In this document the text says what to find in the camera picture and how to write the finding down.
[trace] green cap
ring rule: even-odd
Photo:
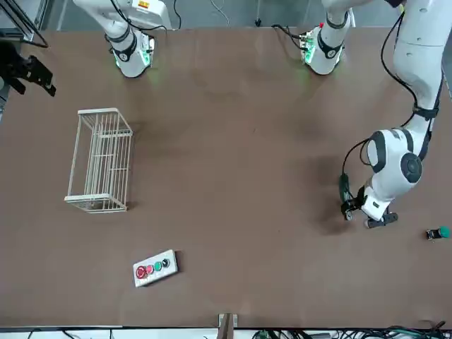
[[[449,238],[451,236],[451,231],[446,226],[441,226],[438,231],[439,235],[441,235],[443,238]]]
[[[154,269],[158,272],[159,270],[161,270],[162,269],[162,263],[161,262],[156,262],[155,264],[154,264]]]

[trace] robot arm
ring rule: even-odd
[[[116,64],[128,78],[140,76],[152,63],[155,42],[143,32],[146,28],[140,27],[162,25],[171,29],[166,5],[158,0],[73,1],[102,26]]]
[[[375,132],[367,145],[374,175],[361,188],[361,209],[380,220],[398,196],[422,175],[443,82],[441,60],[452,27],[448,0],[410,0],[394,50],[397,77],[414,95],[411,119],[403,128]]]
[[[318,74],[329,74],[339,62],[343,41],[350,26],[347,11],[369,0],[322,0],[327,20],[322,28],[309,33],[309,58],[305,62]],[[402,0],[387,0],[397,6]],[[403,127],[375,132],[367,141],[367,157],[373,175],[350,195],[348,178],[340,178],[342,212],[346,219],[360,209],[369,222],[386,224],[385,211],[397,197],[413,188],[422,176],[422,161],[432,138],[432,127],[439,111],[443,81],[441,60],[452,27],[452,1],[409,0],[400,19],[393,64],[396,80],[414,98],[412,116]]]

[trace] brown table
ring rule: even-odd
[[[400,221],[340,214],[347,150],[411,113],[379,61],[386,33],[351,30],[329,77],[265,28],[158,33],[138,79],[99,32],[25,48],[57,92],[27,85],[0,124],[0,326],[215,326],[224,311],[240,326],[452,322],[452,243],[423,239],[452,220],[446,90],[422,181],[391,206]],[[77,110],[101,107],[136,131],[127,213],[63,202]],[[357,153],[347,170],[353,191],[371,174]],[[165,249],[181,273],[135,288],[132,264]]]

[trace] cable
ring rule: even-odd
[[[361,162],[362,162],[363,165],[371,166],[371,163],[370,163],[370,162],[365,162],[364,159],[362,158],[362,149],[365,147],[366,144],[367,144],[367,143],[363,143],[363,144],[361,145],[361,149],[359,150],[359,159],[361,160]]]
[[[67,333],[65,330],[61,330],[61,332],[63,332],[65,334],[66,337],[69,337],[70,339],[75,339],[72,335],[70,335],[69,333]]]
[[[391,36],[391,33],[394,31],[394,29],[396,28],[397,24],[399,24],[399,28],[400,25],[402,24],[402,19],[403,16],[405,15],[405,12],[403,12],[397,19],[397,21],[394,23],[394,26],[389,30],[388,35],[386,36],[383,45],[381,46],[381,51],[380,51],[380,60],[381,60],[381,64],[383,65],[384,70],[386,71],[387,74],[389,74],[391,76],[392,79],[394,79],[395,81],[397,81],[399,84],[401,84],[408,92],[411,93],[413,99],[415,100],[415,106],[417,107],[417,98],[416,98],[416,94],[413,92],[413,90],[408,87],[407,83],[405,83],[404,81],[402,81],[401,79],[399,79],[397,76],[395,76],[391,71],[389,71],[388,67],[386,66],[386,63],[384,62],[384,58],[383,58],[383,53],[384,53],[384,49],[386,47],[386,43],[388,42],[389,37]]]
[[[210,0],[210,3],[212,4],[212,6],[214,6],[215,7],[215,9],[218,11],[218,12],[220,12],[221,13],[221,15],[222,16],[224,16],[225,17],[225,19],[226,19],[226,21],[227,21],[227,25],[226,25],[226,27],[229,27],[229,24],[230,24],[230,22],[229,22],[229,18],[227,17],[227,15],[225,14],[225,12],[223,12],[223,7],[225,6],[225,2],[223,2],[223,6],[221,6],[221,8],[220,7],[218,7],[217,6],[217,4],[213,1],[213,0]]]
[[[279,24],[274,24],[274,25],[272,25],[271,26],[272,28],[279,28],[280,30],[282,30],[282,32],[284,33],[284,34],[286,34],[291,40],[292,40],[292,42],[293,42],[293,44],[300,50],[300,51],[307,51],[308,49],[307,48],[304,48],[304,47],[301,47],[299,44],[297,44],[296,42],[295,42],[295,40],[294,39],[300,39],[300,37],[304,34],[304,33],[306,33],[306,32],[303,32],[303,33],[300,33],[300,34],[298,34],[298,35],[296,35],[296,34],[293,34],[292,32],[290,32],[290,29],[289,29],[289,27],[288,26],[286,26],[286,28],[284,28],[283,26],[281,26],[281,25],[279,25]]]
[[[181,26],[182,26],[182,18],[181,18],[181,16],[179,15],[179,13],[177,13],[176,2],[177,2],[177,0],[174,0],[174,2],[173,2],[173,4],[172,4],[172,7],[173,7],[174,12],[176,13],[177,17],[179,18],[179,28],[178,28],[178,30],[180,30],[180,29],[181,29]]]
[[[351,149],[349,149],[349,151],[347,152],[347,155],[344,158],[344,162],[342,163],[342,174],[345,173],[345,163],[347,162],[347,158],[350,155],[350,153],[358,146],[365,144],[367,141],[369,141],[369,138],[364,139],[363,141],[360,141],[359,143],[357,143],[356,145],[354,145]]]

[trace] wire basket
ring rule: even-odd
[[[88,213],[127,210],[132,135],[116,108],[78,111],[71,177],[64,200]]]

